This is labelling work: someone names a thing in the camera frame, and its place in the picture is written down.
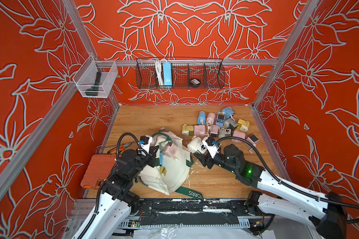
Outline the white canvas tote bag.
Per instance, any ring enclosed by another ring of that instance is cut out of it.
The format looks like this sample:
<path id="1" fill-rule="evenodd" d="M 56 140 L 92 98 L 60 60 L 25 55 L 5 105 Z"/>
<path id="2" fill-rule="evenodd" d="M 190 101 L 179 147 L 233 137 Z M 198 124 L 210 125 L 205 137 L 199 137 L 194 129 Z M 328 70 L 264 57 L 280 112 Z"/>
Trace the white canvas tote bag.
<path id="1" fill-rule="evenodd" d="M 182 138 L 166 128 L 160 129 L 152 137 L 153 144 L 150 152 L 157 152 L 157 155 L 160 156 L 161 166 L 166 168 L 167 173 L 162 176 L 159 171 L 160 166 L 147 165 L 139 173 L 138 180 L 145 186 L 167 196 L 176 192 L 203 201 L 204 198 L 200 192 L 182 186 L 189 177 L 190 169 L 194 164 L 191 152 L 182 144 Z M 176 152 L 178 161 L 163 155 L 164 148 L 171 141 L 178 146 Z"/>

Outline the pale pink sharpener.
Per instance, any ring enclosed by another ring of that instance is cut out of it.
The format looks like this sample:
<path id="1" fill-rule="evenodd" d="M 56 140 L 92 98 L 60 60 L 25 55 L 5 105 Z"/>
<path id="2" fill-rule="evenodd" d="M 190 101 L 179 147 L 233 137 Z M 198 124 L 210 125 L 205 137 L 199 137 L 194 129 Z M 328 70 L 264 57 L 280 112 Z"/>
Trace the pale pink sharpener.
<path id="1" fill-rule="evenodd" d="M 246 139 L 246 134 L 243 131 L 240 130 L 234 130 L 232 133 L 232 137 L 237 137 L 237 138 L 242 138 L 242 139 Z M 243 143 L 241 140 L 239 139 L 232 139 L 231 141 L 236 142 L 236 143 Z"/>

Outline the pink black-top pencil sharpener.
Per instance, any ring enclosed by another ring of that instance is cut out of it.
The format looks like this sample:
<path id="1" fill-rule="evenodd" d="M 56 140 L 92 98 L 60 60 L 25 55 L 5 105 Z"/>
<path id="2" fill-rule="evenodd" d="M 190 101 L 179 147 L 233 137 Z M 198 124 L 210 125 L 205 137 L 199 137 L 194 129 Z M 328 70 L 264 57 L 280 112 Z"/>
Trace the pink black-top pencil sharpener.
<path id="1" fill-rule="evenodd" d="M 246 137 L 246 140 L 249 141 L 254 146 L 256 146 L 256 144 L 259 142 L 259 138 L 256 135 L 254 135 L 253 133 L 249 134 Z"/>

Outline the light blue small sharpener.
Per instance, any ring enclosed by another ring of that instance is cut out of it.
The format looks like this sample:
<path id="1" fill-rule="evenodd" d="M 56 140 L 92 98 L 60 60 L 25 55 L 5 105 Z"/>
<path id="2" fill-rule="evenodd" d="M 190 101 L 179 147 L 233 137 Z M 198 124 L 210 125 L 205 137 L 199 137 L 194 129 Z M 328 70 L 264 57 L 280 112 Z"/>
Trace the light blue small sharpener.
<path id="1" fill-rule="evenodd" d="M 215 118 L 215 125 L 219 126 L 220 128 L 223 128 L 224 122 L 225 122 L 225 115 L 217 114 Z"/>

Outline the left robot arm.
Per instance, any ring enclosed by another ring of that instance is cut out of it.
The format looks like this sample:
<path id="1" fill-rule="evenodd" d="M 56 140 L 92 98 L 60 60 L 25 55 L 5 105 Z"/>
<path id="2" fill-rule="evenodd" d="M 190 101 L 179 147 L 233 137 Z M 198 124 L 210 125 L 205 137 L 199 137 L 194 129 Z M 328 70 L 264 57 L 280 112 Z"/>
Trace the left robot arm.
<path id="1" fill-rule="evenodd" d="M 95 205 L 74 239 L 109 239 L 130 214 L 140 210 L 140 197 L 130 189 L 146 166 L 157 164 L 156 157 L 150 153 L 152 142 L 149 135 L 137 139 L 127 132 L 120 136 L 115 164 L 98 189 Z"/>

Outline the yellow white pencil sharpener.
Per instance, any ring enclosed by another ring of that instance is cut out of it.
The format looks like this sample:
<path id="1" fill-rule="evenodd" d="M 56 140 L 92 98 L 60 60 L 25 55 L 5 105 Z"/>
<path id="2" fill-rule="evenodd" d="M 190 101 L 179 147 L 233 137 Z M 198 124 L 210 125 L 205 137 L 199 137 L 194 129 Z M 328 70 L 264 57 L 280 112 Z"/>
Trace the yellow white pencil sharpener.
<path id="1" fill-rule="evenodd" d="M 238 124 L 238 129 L 244 132 L 247 132 L 250 128 L 250 122 L 247 120 L 239 119 L 237 124 Z"/>

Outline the white round pencil sharpener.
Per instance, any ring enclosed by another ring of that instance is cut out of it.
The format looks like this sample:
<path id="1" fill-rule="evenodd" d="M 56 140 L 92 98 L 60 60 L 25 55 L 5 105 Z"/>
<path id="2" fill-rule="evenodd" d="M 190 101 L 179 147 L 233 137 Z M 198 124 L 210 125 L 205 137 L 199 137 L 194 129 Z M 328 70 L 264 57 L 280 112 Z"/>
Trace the white round pencil sharpener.
<path id="1" fill-rule="evenodd" d="M 238 123 L 234 119 L 228 118 L 224 121 L 224 126 L 228 129 L 235 130 L 238 127 Z"/>

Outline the blue pencil sharpener pink cap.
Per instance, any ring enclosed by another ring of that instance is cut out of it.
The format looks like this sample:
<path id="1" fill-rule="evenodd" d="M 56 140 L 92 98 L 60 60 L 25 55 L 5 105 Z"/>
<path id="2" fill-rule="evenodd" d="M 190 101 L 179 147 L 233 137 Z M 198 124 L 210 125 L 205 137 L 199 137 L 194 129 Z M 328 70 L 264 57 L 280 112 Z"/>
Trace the blue pencil sharpener pink cap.
<path id="1" fill-rule="evenodd" d="M 201 111 L 198 114 L 197 124 L 205 125 L 206 124 L 206 113 Z"/>

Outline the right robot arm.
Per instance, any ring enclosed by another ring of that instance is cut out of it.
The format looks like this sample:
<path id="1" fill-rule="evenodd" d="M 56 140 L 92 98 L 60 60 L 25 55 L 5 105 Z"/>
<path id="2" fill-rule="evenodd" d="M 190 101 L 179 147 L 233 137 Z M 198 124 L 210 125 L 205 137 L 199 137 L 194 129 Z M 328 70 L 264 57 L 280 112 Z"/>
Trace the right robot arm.
<path id="1" fill-rule="evenodd" d="M 324 239 L 344 239 L 347 226 L 359 223 L 359 205 L 344 203 L 334 192 L 313 191 L 275 175 L 256 147 L 244 138 L 233 139 L 250 146 L 262 165 L 247 161 L 243 151 L 234 144 L 221 149 L 221 142 L 228 139 L 195 136 L 187 147 L 204 167 L 211 169 L 217 165 L 253 188 L 245 202 L 250 213 L 281 216 L 305 224 L 315 228 Z"/>

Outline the pink square pencil sharpener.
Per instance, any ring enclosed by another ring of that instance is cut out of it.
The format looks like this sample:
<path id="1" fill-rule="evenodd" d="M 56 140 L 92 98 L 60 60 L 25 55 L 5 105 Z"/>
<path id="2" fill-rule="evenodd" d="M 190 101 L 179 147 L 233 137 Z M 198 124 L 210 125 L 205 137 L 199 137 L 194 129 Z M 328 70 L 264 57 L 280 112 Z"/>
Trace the pink square pencil sharpener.
<path id="1" fill-rule="evenodd" d="M 193 134 L 196 136 L 208 136 L 207 129 L 205 125 L 198 124 L 193 127 Z"/>

